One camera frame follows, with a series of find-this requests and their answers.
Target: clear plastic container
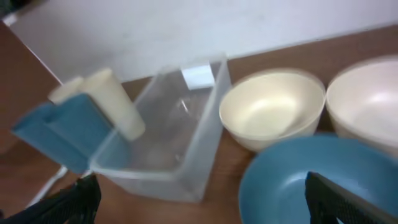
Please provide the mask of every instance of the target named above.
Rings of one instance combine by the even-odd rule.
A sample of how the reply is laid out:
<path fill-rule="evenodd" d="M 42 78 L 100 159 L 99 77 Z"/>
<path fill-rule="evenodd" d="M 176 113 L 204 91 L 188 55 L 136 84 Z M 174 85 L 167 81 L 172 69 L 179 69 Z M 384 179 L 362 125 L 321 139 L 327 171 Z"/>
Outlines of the clear plastic container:
<path fill-rule="evenodd" d="M 199 202 L 205 193 L 223 126 L 222 96 L 231 88 L 225 60 L 210 63 L 214 84 L 188 87 L 181 70 L 154 77 L 134 104 L 146 124 L 127 141 L 119 124 L 93 156 L 90 168 L 132 194 Z"/>

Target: wooden table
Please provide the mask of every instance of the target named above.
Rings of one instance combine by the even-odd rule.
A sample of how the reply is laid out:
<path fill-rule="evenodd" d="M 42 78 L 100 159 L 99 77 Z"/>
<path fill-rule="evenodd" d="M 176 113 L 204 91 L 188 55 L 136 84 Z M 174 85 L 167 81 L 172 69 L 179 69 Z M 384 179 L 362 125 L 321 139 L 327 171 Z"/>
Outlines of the wooden table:
<path fill-rule="evenodd" d="M 259 70 L 292 67 L 307 70 L 327 84 L 339 71 L 353 63 L 397 53 L 398 26 L 392 26 L 234 59 L 228 65 L 233 82 Z M 129 96 L 134 98 L 147 82 L 148 79 L 143 79 L 123 85 Z M 322 116 L 319 130 L 332 131 L 326 113 Z M 253 157 L 253 153 L 243 149 L 224 131 L 204 199 L 198 204 L 166 202 L 132 195 L 99 175 L 103 197 L 96 223 L 241 223 L 238 209 L 239 183 Z M 51 166 L 55 173 L 56 166 Z M 76 175 L 68 174 L 53 188 L 53 192 L 72 183 L 76 178 Z"/>

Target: black object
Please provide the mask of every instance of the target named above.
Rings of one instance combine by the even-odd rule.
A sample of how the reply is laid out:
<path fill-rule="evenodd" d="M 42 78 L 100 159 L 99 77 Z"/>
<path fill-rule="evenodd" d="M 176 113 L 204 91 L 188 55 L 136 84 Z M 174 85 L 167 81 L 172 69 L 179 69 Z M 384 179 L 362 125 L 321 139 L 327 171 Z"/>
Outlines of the black object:
<path fill-rule="evenodd" d="M 324 176 L 309 172 L 305 180 L 305 199 L 311 224 L 398 223 L 398 219 L 352 194 Z"/>
<path fill-rule="evenodd" d="M 92 224 L 100 205 L 101 190 L 95 175 L 78 179 L 68 189 L 42 200 L 0 224 Z"/>
<path fill-rule="evenodd" d="M 0 17 L 15 12 L 30 4 L 33 0 L 0 0 Z"/>

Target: blue bowl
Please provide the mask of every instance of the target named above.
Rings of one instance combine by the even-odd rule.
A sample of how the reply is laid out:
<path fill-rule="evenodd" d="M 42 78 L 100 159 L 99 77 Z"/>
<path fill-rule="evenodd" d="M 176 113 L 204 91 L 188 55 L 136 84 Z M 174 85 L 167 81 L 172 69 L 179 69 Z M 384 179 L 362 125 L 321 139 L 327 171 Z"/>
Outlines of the blue bowl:
<path fill-rule="evenodd" d="M 357 140 L 319 135 L 277 143 L 253 160 L 239 189 L 243 223 L 310 223 L 308 171 L 398 217 L 398 161 Z"/>

